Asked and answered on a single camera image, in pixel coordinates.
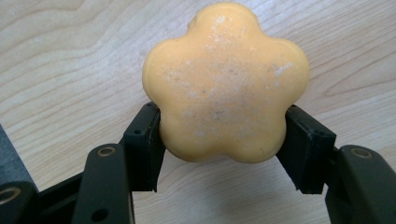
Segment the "wood grain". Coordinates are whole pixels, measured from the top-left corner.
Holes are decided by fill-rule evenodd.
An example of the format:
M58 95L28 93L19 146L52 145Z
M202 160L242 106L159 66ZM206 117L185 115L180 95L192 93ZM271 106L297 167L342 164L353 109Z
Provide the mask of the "wood grain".
M141 69L158 42L183 35L216 1L3 0L0 122L40 189L82 171L118 142L149 99ZM312 67L297 103L396 170L396 1L239 1L268 35ZM246 165L165 154L158 193L134 194L137 223L329 223L324 195L295 191L276 158Z

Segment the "screw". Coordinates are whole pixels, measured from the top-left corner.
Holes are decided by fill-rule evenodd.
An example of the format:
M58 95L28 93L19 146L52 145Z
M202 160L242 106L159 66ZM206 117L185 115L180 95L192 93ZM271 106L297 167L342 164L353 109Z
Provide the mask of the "screw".
M10 187L0 191L0 205L8 203L14 200L18 195L20 195L21 189L16 187Z
M352 154L354 154L357 157L363 158L363 159L371 159L373 157L373 154L363 148L359 147L353 147L350 149Z
M100 157L108 157L116 152L114 147L102 147L97 151L97 155Z

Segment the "orange object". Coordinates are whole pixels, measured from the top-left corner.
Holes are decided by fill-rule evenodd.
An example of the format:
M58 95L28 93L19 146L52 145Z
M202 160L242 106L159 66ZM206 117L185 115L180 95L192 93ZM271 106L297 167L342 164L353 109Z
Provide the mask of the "orange object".
M161 109L160 135L175 156L254 163L279 151L285 112L309 75L297 45L266 36L248 8L219 3L202 9L184 36L149 53L143 87Z

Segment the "light wood tabletop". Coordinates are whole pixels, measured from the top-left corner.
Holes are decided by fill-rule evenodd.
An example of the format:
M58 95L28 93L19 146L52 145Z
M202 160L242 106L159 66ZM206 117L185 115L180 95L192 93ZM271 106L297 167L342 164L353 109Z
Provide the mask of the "light wood tabletop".
M141 106L142 66L217 1L1 1L0 122L40 190L117 143ZM396 170L396 1L239 1L311 65L296 103ZM277 158L181 161L166 152L158 192L134 192L137 223L329 223L322 195L295 190Z

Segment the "flower-shaped soap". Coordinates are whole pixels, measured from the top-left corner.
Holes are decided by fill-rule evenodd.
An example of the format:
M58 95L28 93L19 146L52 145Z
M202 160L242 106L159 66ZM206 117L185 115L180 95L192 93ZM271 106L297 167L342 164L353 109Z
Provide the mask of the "flower-shaped soap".
M225 154L241 162L273 157L286 134L286 110L303 94L302 50L262 32L235 3L202 9L188 32L148 55L143 87L161 110L160 135L185 161Z

